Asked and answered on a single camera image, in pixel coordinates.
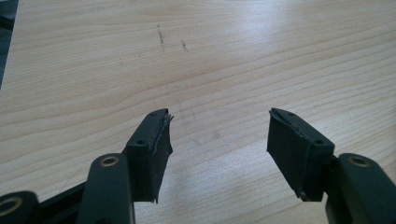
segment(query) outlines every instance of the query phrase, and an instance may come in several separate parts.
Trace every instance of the black plastic part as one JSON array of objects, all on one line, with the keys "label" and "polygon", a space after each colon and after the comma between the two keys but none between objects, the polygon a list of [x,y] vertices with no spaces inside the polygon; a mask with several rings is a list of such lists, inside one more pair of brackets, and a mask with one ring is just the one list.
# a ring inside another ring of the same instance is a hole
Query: black plastic part
[{"label": "black plastic part", "polygon": [[40,205],[31,191],[0,197],[0,223],[41,223]]},{"label": "black plastic part", "polygon": [[91,165],[77,224],[134,223],[134,209],[130,199],[125,156],[120,153],[101,156]]},{"label": "black plastic part", "polygon": [[122,151],[128,159],[135,202],[158,202],[166,163],[173,152],[169,137],[172,118],[168,109],[149,113]]},{"label": "black plastic part", "polygon": [[346,153],[338,157],[335,171],[353,223],[396,223],[396,187],[375,161]]},{"label": "black plastic part", "polygon": [[322,176],[322,188],[329,196],[326,202],[326,215],[330,224],[350,224],[352,216],[337,182],[338,166],[338,159],[333,156],[332,163],[325,167]]},{"label": "black plastic part", "polygon": [[270,114],[267,151],[297,197],[320,202],[321,174],[332,161],[334,143],[289,111],[273,108]]},{"label": "black plastic part", "polygon": [[75,223],[84,192],[85,183],[81,183],[41,203],[44,224]]},{"label": "black plastic part", "polygon": [[12,31],[14,29],[14,20],[0,16],[0,28]]}]

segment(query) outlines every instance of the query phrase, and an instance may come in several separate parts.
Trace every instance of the light wooden tabletop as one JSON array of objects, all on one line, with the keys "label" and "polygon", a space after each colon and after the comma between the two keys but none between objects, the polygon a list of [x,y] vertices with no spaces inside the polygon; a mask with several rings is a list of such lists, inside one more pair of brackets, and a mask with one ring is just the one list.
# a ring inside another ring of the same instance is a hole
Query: light wooden tabletop
[{"label": "light wooden tabletop", "polygon": [[0,195],[40,201],[168,107],[174,154],[138,223],[326,223],[266,152],[268,110],[396,182],[396,2],[20,0],[0,93]]}]

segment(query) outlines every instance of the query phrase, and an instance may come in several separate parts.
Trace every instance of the screw hole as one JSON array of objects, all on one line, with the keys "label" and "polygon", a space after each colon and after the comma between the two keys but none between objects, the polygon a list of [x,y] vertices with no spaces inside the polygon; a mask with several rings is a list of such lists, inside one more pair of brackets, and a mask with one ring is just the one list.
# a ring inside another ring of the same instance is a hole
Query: screw hole
[{"label": "screw hole", "polygon": [[145,145],[146,141],[144,141],[144,140],[138,140],[136,143],[139,144],[139,145]]},{"label": "screw hole", "polygon": [[100,161],[102,166],[112,166],[119,162],[119,158],[117,157],[106,157]]},{"label": "screw hole", "polygon": [[23,199],[11,197],[0,202],[0,217],[8,215],[21,206]]},{"label": "screw hole", "polygon": [[361,167],[368,167],[370,166],[370,162],[368,162],[367,160],[365,160],[364,158],[360,158],[360,157],[349,157],[348,158],[349,162],[357,165],[357,166],[361,166]]}]

